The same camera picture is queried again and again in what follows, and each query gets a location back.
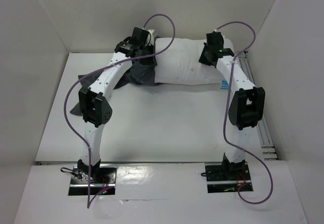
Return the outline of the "dark grey checked pillowcase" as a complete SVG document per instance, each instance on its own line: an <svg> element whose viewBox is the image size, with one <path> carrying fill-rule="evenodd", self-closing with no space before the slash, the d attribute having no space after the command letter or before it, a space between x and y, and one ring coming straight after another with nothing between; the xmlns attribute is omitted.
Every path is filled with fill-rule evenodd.
<svg viewBox="0 0 324 224"><path fill-rule="evenodd" d="M132 83L135 85L154 85L155 83L155 67L157 66L157 62L155 57L144 59L149 61L148 64L142 64L140 61L132 61L132 66L129 70L127 70L121 79L118 81L114 89L119 89L128 83ZM80 84L82 87L89 87L92 83L94 83L102 70L94 75L83 79ZM80 110L79 103L77 103L69 112L75 116L82 116L82 112Z"/></svg>

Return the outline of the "white pillow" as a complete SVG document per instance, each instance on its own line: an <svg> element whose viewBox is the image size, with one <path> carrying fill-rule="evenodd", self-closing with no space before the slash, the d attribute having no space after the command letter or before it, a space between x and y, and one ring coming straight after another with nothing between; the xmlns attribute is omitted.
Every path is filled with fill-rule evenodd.
<svg viewBox="0 0 324 224"><path fill-rule="evenodd" d="M182 85L221 83L224 77L219 70L199 62L205 42L205 39L174 39L167 50L155 56L155 82Z"/></svg>

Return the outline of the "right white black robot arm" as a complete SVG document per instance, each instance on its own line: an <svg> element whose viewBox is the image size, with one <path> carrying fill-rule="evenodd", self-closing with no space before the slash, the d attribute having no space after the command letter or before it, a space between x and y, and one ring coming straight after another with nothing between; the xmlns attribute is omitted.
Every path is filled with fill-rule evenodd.
<svg viewBox="0 0 324 224"><path fill-rule="evenodd" d="M244 150L249 144L252 129L263 117L265 90L248 79L232 49L224 46L224 37L220 32L213 31L206 37L199 62L214 66L229 85L230 99L226 113L237 133L230 140L234 146L223 155L220 174L227 180L234 180L246 171Z"/></svg>

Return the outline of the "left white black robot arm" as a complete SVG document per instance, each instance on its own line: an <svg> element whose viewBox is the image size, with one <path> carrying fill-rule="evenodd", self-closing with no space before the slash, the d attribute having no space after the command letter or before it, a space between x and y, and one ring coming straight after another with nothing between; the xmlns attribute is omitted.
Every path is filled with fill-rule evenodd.
<svg viewBox="0 0 324 224"><path fill-rule="evenodd" d="M78 92L79 106L85 122L86 147L77 162L82 177L89 183L100 177L100 145L105 124L112 117L112 108L108 102L112 91L127 72L134 66L155 68L155 39L153 29L135 27L130 37L115 47L106 69L97 72L97 78Z"/></svg>

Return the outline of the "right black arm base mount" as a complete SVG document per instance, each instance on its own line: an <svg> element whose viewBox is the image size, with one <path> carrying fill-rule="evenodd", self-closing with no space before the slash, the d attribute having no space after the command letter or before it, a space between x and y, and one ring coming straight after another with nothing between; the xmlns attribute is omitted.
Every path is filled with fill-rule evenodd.
<svg viewBox="0 0 324 224"><path fill-rule="evenodd" d="M241 192L252 192L253 184L248 165L242 170L226 172L221 163L207 163L205 171L200 174L207 181L208 193L233 193L239 188Z"/></svg>

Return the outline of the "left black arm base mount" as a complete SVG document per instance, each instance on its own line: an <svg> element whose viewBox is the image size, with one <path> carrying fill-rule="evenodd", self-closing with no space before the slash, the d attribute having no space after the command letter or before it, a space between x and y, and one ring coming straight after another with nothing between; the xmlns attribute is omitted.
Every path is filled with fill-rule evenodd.
<svg viewBox="0 0 324 224"><path fill-rule="evenodd" d="M88 194L88 176L79 171L76 166L73 168L61 167L62 173L71 175L69 184L69 196L86 196ZM90 180L90 195L115 195L117 168L106 166L99 168L99 172Z"/></svg>

